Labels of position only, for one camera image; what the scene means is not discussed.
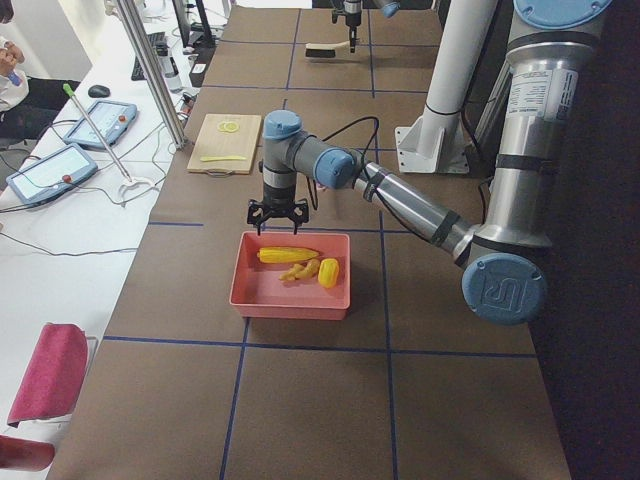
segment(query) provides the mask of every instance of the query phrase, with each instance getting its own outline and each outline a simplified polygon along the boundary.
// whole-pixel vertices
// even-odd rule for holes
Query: pink towel
[[[47,324],[13,401],[7,424],[73,411],[87,366],[87,339],[76,325]]]

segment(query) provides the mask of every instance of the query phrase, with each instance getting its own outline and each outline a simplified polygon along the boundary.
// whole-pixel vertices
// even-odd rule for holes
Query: label sticker
[[[539,70],[513,76],[507,118],[540,117],[565,123],[569,118],[578,73],[573,70]]]

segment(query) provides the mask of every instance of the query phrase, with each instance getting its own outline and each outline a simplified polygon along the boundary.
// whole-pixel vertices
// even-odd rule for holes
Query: red plastic tray
[[[261,247],[306,247],[333,257],[340,275],[333,288],[313,277],[283,282],[278,277],[289,264],[265,264],[257,257]],[[349,236],[333,233],[244,232],[240,240],[229,302],[244,317],[342,320],[351,302]]]

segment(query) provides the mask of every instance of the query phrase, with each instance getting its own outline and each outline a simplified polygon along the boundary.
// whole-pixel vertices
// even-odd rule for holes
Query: wooden cutting board
[[[204,173],[215,170],[249,174],[261,126],[260,115],[207,114],[189,158],[187,171]],[[214,157],[215,160],[203,161],[207,157]]]

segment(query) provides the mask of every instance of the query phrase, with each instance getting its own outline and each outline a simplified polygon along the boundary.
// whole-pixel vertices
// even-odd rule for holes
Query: table
[[[432,12],[378,13],[354,56],[327,63],[303,44],[340,41],[328,12],[234,8],[187,134],[207,113],[289,108],[318,136],[373,114],[372,155],[396,169],[393,130],[422,111],[440,29]],[[347,319],[240,317],[229,286],[262,180],[188,174],[189,153],[174,156],[48,478],[569,478],[526,327],[474,317],[451,259],[349,190],[322,194],[305,226],[351,238]],[[407,178],[479,220],[476,180]]]
[[[174,26],[155,23],[147,27],[150,32],[169,32],[182,84],[186,91],[197,93],[198,89],[190,86],[188,60],[181,53],[179,39],[171,36]],[[119,35],[114,36],[112,49],[93,66],[76,94],[87,108],[94,101],[87,95],[88,88],[93,84],[103,84],[111,90],[110,100],[138,106],[138,117],[113,149],[118,157],[130,151],[122,158],[125,167],[132,176],[159,182],[157,187],[147,191],[148,186],[140,185],[121,193],[122,175],[117,167],[106,152],[93,151],[90,155],[100,171],[82,185],[83,189],[74,190],[32,210],[0,215],[0,222],[4,224],[2,233],[51,252],[125,249],[123,252],[77,258],[50,256],[0,236],[3,280],[0,294],[3,319],[0,323],[3,364],[0,372],[0,418],[7,418],[45,323],[74,323],[87,336],[102,338],[148,222],[149,212],[162,188],[162,179],[171,164],[175,148],[162,125],[147,82],[132,82],[129,78],[133,59],[133,49],[122,29]],[[180,101],[179,94],[171,97],[176,104]],[[80,118],[80,113],[72,102],[68,102],[56,122],[77,118]],[[47,131],[32,154],[43,157],[64,146],[56,132],[63,136],[70,126],[71,123],[61,123],[54,127],[55,132]],[[114,205],[104,192],[88,190],[94,188],[104,189],[114,201],[132,200],[123,206]],[[19,204],[10,188],[0,197],[0,209]],[[58,444],[67,426],[68,423],[23,422],[18,429],[5,426],[1,431],[3,435]],[[45,475],[46,471],[0,471],[0,477],[7,479],[35,479]]]

